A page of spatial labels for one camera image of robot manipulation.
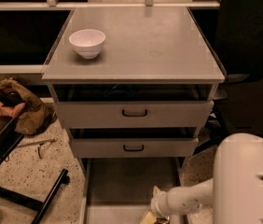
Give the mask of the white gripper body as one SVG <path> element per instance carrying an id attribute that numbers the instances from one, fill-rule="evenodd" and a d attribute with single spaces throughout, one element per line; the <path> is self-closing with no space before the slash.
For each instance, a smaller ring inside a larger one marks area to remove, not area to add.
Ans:
<path id="1" fill-rule="evenodd" d="M 171 212 L 167 202 L 167 193 L 162 191 L 157 197 L 152 196 L 150 208 L 156 217 L 168 218 Z"/>

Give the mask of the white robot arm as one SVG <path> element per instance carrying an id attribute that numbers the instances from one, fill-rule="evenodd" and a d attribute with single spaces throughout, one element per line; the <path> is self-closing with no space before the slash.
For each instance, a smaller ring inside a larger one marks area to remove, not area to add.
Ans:
<path id="1" fill-rule="evenodd" d="M 215 153 L 213 177 L 191 187 L 153 188 L 140 224 L 168 224 L 174 215 L 213 206 L 213 224 L 263 224 L 263 138 L 235 133 Z"/>

